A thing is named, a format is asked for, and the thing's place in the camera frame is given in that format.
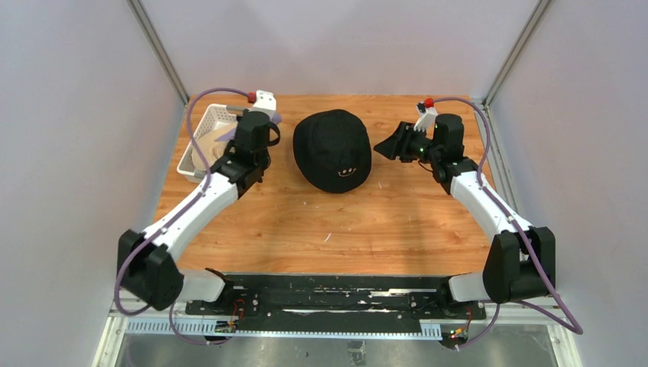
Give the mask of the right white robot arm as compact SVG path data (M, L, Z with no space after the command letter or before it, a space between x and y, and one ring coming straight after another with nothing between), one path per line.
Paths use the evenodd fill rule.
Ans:
M555 284L556 238L517 215L492 190L478 165L464 155L464 125L453 114L436 116L433 136L413 123L401 122L374 150L394 161L429 164L434 180L459 201L483 230L491 247L482 271L450 276L436 298L438 311L455 319L468 302L497 304L549 294Z

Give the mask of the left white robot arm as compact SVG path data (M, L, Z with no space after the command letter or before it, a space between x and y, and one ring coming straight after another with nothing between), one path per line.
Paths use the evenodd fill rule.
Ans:
M155 310L177 301L204 300L216 316L228 314L234 295L225 289L223 276L182 271L177 260L207 224L263 180L271 163L268 149L279 142L270 135L278 130L266 112L245 112L225 153L191 194L144 231L128 229L120 236L115 289L129 291Z

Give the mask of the lavender bucket hat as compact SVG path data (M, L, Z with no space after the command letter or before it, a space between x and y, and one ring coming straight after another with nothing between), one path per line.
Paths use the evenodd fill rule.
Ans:
M243 115L237 115L236 116L236 122L229 124L223 128L220 128L219 130L215 130L215 138L214 141L229 141L234 138L235 136L235 131L238 126L238 123L242 119ZM271 121L275 124L278 125L282 122L282 117L279 113L276 113L272 118Z

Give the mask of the beige bucket hat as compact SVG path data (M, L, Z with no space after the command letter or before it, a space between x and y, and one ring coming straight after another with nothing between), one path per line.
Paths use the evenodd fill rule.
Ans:
M372 167L368 131L359 117L344 109L317 112L297 123L293 156L310 184L334 194L360 187Z

